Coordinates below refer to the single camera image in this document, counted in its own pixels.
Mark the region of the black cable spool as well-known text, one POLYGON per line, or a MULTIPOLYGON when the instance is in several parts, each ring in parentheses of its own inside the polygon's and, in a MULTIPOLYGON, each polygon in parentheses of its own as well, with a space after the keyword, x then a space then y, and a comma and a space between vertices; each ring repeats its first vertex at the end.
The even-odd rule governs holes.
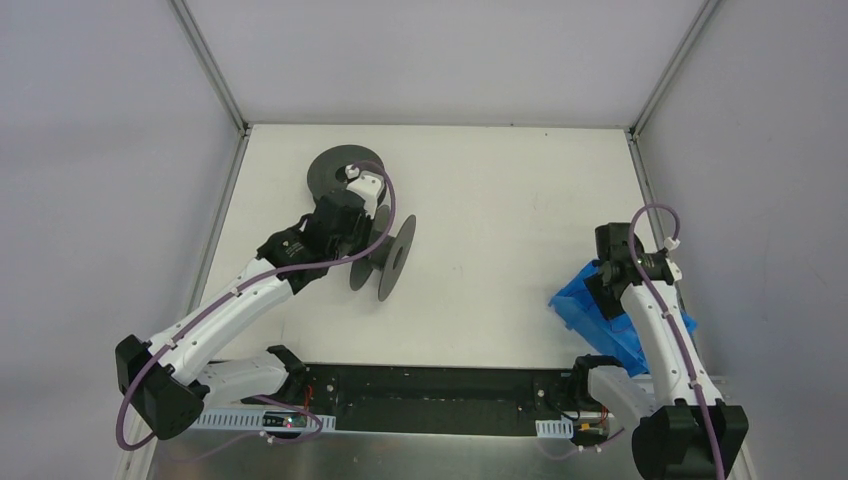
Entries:
POLYGON ((372 253, 351 264, 349 287, 360 290, 373 272, 379 273, 377 297, 385 301, 394 290, 410 253, 417 226, 415 215, 409 215, 396 236, 389 235, 372 253))

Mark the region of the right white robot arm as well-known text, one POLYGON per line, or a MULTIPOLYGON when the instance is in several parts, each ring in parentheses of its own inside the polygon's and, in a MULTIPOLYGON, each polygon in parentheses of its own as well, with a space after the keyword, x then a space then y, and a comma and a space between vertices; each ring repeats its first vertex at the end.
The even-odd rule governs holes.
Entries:
POLYGON ((679 304, 681 269, 665 247, 645 251, 631 223, 595 230, 597 271, 585 286, 605 320, 625 314, 646 357, 653 392, 645 393, 610 357, 577 363, 567 384, 583 410, 606 407, 631 435, 632 458, 644 479, 727 479, 749 429, 700 360, 679 304))

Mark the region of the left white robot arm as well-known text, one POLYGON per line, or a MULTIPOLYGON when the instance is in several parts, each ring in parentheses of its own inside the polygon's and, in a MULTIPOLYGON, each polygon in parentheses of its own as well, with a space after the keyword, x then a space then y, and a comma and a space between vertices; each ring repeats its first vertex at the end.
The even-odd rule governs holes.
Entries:
POLYGON ((273 233, 255 258, 218 296, 147 341, 129 335, 115 348, 119 390, 116 421, 121 448, 130 409, 151 429, 171 439, 211 407, 271 395, 281 404, 297 402, 305 390, 304 363, 283 345, 256 356, 217 362, 215 356, 261 315, 289 300, 337 265, 374 252, 387 237, 395 211, 374 212, 348 191, 323 196, 311 214, 273 233))

